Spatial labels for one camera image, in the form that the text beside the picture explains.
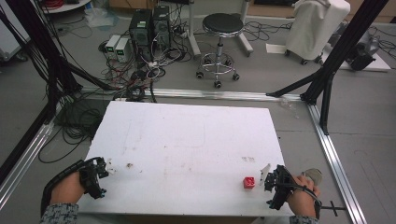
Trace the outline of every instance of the white device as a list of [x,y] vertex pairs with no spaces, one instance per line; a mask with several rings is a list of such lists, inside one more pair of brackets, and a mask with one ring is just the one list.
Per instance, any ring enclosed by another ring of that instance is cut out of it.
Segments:
[[122,37],[116,47],[117,58],[120,63],[128,63],[132,56],[132,49],[128,37]]
[[117,60],[116,46],[119,43],[121,36],[113,35],[106,44],[107,58]]

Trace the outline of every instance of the cardboard box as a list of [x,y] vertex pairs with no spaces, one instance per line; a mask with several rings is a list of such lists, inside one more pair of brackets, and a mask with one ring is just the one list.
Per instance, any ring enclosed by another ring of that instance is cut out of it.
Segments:
[[149,8],[157,5],[157,0],[109,0],[110,7],[123,9]]

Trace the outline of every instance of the black stool seat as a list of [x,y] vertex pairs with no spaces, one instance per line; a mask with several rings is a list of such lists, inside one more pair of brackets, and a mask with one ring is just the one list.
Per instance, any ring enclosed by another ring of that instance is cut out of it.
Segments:
[[204,18],[203,27],[213,35],[239,35],[244,23],[230,14],[215,13]]

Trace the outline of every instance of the white cloth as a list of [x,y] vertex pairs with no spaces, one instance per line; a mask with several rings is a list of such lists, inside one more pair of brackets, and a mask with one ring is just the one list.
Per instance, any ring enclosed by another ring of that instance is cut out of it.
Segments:
[[305,60],[314,60],[349,10],[350,4],[344,0],[298,1],[286,48]]

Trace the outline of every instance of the aluminum frame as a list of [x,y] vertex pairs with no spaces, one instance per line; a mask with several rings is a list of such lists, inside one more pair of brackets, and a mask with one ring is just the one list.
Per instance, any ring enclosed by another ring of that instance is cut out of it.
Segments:
[[[237,91],[185,91],[185,90],[167,90],[155,89],[156,96],[168,98],[191,98],[191,99],[206,99],[206,100],[237,100],[237,101],[253,101],[253,102],[280,102],[282,99],[288,99],[293,102],[301,102],[300,95],[285,94],[280,98],[267,96],[265,93],[258,92],[237,92]],[[347,175],[332,143],[329,135],[326,135],[319,125],[320,112],[315,105],[307,105],[311,118],[317,129],[318,137],[322,144],[323,152],[326,159],[332,168],[332,174],[340,189],[346,204],[346,210],[349,213],[354,224],[366,224],[367,221],[364,217],[358,200],[349,184]],[[39,149],[46,143],[50,133],[53,130],[53,121],[49,125],[42,125],[40,131],[35,136],[28,149],[20,158],[19,162],[12,169],[4,184],[0,188],[0,210],[6,204],[9,196],[14,189],[18,186],[32,164]]]

